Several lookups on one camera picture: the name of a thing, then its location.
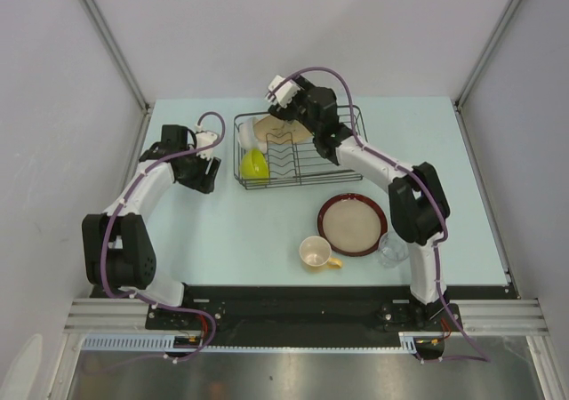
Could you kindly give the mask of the yellow green bowl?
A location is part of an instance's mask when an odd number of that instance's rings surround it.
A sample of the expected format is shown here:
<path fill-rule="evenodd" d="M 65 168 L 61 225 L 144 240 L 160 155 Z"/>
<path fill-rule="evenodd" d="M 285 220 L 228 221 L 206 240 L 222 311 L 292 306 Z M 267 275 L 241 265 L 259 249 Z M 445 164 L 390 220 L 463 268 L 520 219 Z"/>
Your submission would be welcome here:
<path fill-rule="evenodd" d="M 240 162 L 239 172 L 246 180 L 267 179 L 269 168 L 264 154 L 257 148 L 247 151 Z"/>

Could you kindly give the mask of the beige bird pattern plate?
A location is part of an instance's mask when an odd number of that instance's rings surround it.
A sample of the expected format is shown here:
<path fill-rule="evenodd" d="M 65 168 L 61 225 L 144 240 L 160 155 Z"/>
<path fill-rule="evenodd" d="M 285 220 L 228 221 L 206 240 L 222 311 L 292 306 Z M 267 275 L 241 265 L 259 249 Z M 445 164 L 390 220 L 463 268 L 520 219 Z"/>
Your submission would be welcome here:
<path fill-rule="evenodd" d="M 311 140 L 313 134 L 298 121 L 287 122 L 274 116 L 266 115 L 253 123 L 255 138 L 277 145 L 302 143 Z"/>

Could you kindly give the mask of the white bowl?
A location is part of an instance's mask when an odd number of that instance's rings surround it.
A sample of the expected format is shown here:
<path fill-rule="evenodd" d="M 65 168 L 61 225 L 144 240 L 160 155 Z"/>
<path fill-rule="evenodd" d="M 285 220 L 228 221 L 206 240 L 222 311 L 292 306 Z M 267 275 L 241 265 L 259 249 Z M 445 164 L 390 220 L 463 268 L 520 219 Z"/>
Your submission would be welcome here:
<path fill-rule="evenodd" d="M 238 142 L 245 151 L 257 149 L 261 153 L 266 154 L 268 152 L 268 143 L 255 132 L 254 126 L 257 123 L 258 119 L 254 116 L 247 118 L 241 123 L 238 129 Z"/>

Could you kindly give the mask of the dark wire dish rack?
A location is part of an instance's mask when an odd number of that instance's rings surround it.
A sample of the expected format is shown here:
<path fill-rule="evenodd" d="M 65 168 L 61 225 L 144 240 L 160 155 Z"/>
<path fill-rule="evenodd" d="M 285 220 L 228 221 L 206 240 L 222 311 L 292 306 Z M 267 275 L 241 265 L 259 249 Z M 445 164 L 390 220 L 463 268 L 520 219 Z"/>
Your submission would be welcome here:
<path fill-rule="evenodd" d="M 360 181 L 363 176 L 349 169 L 341 168 L 322 158 L 313 144 L 313 138 L 302 143 L 277 145 L 268 143 L 268 152 L 264 154 L 269 168 L 269 177 L 264 180 L 246 180 L 239 172 L 240 162 L 247 152 L 238 142 L 238 129 L 249 117 L 262 119 L 267 113 L 244 113 L 233 119 L 234 126 L 234 177 L 244 188 L 283 188 L 326 183 Z"/>

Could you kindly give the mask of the red rimmed round plate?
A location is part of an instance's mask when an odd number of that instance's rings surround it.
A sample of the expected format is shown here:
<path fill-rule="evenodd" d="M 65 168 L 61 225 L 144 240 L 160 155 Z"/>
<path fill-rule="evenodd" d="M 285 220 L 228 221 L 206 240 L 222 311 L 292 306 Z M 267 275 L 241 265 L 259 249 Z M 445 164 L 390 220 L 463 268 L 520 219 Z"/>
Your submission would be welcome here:
<path fill-rule="evenodd" d="M 317 231 L 332 250 L 349 257 L 376 252 L 388 231 L 385 212 L 371 198 L 344 193 L 328 199 L 317 215 Z"/>

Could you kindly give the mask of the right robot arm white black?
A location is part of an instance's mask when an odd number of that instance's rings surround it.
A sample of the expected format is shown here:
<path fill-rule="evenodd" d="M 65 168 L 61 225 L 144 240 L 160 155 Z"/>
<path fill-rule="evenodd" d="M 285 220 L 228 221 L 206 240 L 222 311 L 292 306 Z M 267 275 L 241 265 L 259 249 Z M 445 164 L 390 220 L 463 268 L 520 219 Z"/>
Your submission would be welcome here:
<path fill-rule="evenodd" d="M 391 226 L 408 245 L 411 265 L 412 323 L 421 330 L 438 324 L 449 305 L 445 297 L 439 246 L 448 238 L 450 206 L 435 167 L 409 165 L 372 147 L 338 115 L 335 92 L 307 80 L 302 72 L 275 76 L 268 86 L 268 112 L 297 121 L 313 137 L 317 153 L 352 170 L 389 196 Z"/>

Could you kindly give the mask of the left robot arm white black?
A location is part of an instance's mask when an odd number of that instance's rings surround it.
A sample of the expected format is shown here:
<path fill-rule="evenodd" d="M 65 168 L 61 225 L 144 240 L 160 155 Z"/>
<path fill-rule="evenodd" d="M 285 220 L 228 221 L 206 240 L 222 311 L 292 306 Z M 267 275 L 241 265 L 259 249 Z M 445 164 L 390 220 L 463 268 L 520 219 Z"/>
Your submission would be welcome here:
<path fill-rule="evenodd" d="M 86 276 L 113 297 L 141 295 L 166 305 L 165 317 L 175 327 L 191 326 L 196 306 L 184 298 L 182 282 L 157 268 L 146 223 L 167 190 L 178 183 L 202 194 L 214 190 L 220 159 L 213 148 L 220 135 L 201 125 L 162 126 L 160 140 L 145 150 L 131 181 L 105 211 L 82 221 Z"/>

